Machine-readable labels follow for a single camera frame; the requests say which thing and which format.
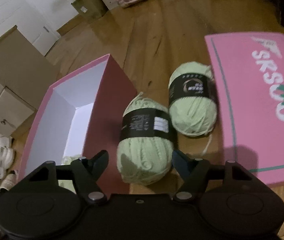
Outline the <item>pink shoe box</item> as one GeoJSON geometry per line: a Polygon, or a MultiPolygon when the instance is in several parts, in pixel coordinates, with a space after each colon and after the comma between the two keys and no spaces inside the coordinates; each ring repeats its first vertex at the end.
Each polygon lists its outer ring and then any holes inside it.
{"type": "Polygon", "coordinates": [[[30,128],[21,157],[22,180],[48,160],[61,165],[71,157],[92,158],[101,150],[109,163],[97,184],[109,196],[130,191],[117,169],[122,115],[137,95],[133,83],[111,54],[53,83],[30,128]]]}

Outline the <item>cardboard box in corner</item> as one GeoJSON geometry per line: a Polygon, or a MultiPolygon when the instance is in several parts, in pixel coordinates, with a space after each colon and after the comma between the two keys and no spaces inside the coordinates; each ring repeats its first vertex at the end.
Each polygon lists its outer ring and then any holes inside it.
{"type": "Polygon", "coordinates": [[[98,20],[108,11],[103,0],[75,0],[71,5],[88,23],[98,20]]]}

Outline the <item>white sandals pile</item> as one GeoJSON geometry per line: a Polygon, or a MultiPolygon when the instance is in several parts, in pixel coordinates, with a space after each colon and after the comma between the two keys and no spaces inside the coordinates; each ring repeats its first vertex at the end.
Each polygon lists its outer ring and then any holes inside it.
{"type": "Polygon", "coordinates": [[[15,161],[12,141],[12,137],[0,134],[0,193],[9,191],[17,182],[18,172],[11,169],[15,161]]]}

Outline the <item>pink box lid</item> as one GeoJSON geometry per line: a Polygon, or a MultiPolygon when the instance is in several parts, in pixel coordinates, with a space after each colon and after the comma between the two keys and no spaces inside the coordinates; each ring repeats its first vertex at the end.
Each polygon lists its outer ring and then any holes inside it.
{"type": "Polygon", "coordinates": [[[223,157],[268,185],[284,184],[284,35],[205,37],[216,84],[223,157]]]}

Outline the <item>white drawer cabinet left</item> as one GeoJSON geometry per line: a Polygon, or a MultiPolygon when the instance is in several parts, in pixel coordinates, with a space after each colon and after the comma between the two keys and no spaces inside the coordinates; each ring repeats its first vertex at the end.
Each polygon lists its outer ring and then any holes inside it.
{"type": "Polygon", "coordinates": [[[30,129],[59,71],[17,26],[0,37],[0,134],[17,139],[30,129]]]}

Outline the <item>green yarn ball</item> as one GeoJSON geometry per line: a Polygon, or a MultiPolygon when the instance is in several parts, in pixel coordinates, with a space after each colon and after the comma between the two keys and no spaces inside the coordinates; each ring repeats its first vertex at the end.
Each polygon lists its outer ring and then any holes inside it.
{"type": "Polygon", "coordinates": [[[170,170],[176,133],[168,109],[139,93],[122,117],[117,169],[124,182],[150,185],[170,170]]]}
{"type": "Polygon", "coordinates": [[[199,62],[181,64],[169,80],[169,115],[173,127],[184,136],[209,137],[201,156],[212,141],[218,107],[211,67],[199,62]]]}
{"type": "MultiPolygon", "coordinates": [[[[72,161],[79,159],[81,157],[80,154],[78,155],[72,155],[72,156],[67,156],[65,155],[62,158],[62,165],[68,166],[71,164],[72,161]]],[[[72,181],[72,172],[70,167],[67,167],[66,171],[62,172],[62,176],[59,176],[58,178],[58,183],[60,187],[63,187],[64,189],[68,189],[73,193],[76,193],[73,181],[72,181]]]]}

